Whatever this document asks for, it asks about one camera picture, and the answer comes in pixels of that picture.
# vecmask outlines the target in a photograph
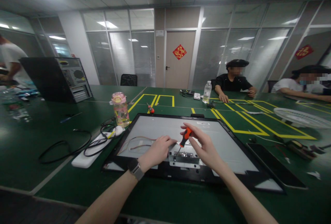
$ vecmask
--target black cap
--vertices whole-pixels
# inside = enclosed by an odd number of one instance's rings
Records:
[[[235,60],[231,60],[229,63],[227,63],[226,68],[229,68],[229,67],[246,67],[246,66],[248,66],[248,64],[249,64],[249,62],[246,61],[246,60],[235,59]]]
[[[329,67],[325,67],[323,65],[307,65],[305,67],[302,67],[299,70],[292,71],[292,74],[299,75],[301,73],[325,73],[330,74],[331,69]]]

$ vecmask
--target green table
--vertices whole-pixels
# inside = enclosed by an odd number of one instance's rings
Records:
[[[66,139],[74,147],[86,141],[85,134],[73,132],[72,129],[86,129],[97,135],[100,124],[114,116],[109,105],[111,94],[122,91],[132,100],[144,87],[128,86],[91,86],[94,97],[78,104],[45,102],[33,99],[27,106],[32,116],[29,123],[17,123],[6,116],[0,109],[0,149],[2,187],[22,190],[34,194],[37,198],[60,201],[68,204],[89,206],[120,172],[101,172],[101,166],[115,146],[111,144],[88,169],[75,168],[66,161],[52,165],[41,165],[38,156],[47,147],[58,140]],[[286,140],[295,138],[305,145],[328,144],[331,131],[310,128],[293,129],[283,123],[272,113],[273,108],[291,108],[318,115],[331,120],[331,106],[321,102],[315,104],[297,104],[277,94],[258,94],[255,99],[245,93],[227,92],[233,102],[253,100],[254,105],[217,104],[215,110],[207,108],[202,101],[185,98],[178,89],[147,88],[144,95],[130,105],[130,119],[137,113],[146,113],[146,102],[154,105],[156,114],[190,116],[191,113],[202,113],[207,118],[222,119],[243,142],[248,142],[253,135],[259,134],[273,139],[274,133]],[[211,98],[217,98],[212,92]],[[264,111],[267,115],[249,115],[247,111]],[[81,115],[60,124],[65,114]],[[258,143],[272,146],[271,142],[257,138]],[[328,221],[331,206],[331,156],[319,155],[313,161],[305,161],[296,154],[284,150],[290,158],[288,164],[275,147],[268,149],[290,169],[307,186],[308,190],[286,188],[287,195],[264,192],[253,192],[260,202],[280,223],[322,223]],[[59,148],[47,159],[58,157],[66,151]],[[318,171],[322,180],[306,172]],[[51,173],[55,174],[45,185]],[[244,217],[227,189],[210,186],[204,183],[178,182],[156,178],[143,178],[126,201],[122,212],[126,216],[159,220],[170,223],[233,223],[244,222]]]

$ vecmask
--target computer case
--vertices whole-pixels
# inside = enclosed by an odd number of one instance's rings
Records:
[[[93,96],[79,58],[21,58],[19,61],[46,101],[77,103]]]

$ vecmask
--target cap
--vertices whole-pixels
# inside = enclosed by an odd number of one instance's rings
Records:
[[[301,74],[301,73],[326,73],[331,74],[331,69],[323,65],[307,65],[302,67],[299,70],[292,71],[292,74]]]
[[[125,103],[127,101],[127,98],[125,97],[123,92],[115,92],[111,96],[111,101],[113,104],[121,104]]]
[[[228,67],[246,67],[249,62],[245,60],[234,59],[227,63],[226,68]]]

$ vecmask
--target black shirt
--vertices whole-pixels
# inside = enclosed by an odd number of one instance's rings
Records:
[[[224,73],[216,78],[216,84],[219,85],[222,91],[240,91],[247,90],[252,85],[247,81],[246,77],[235,77],[233,82],[228,78],[228,74]]]

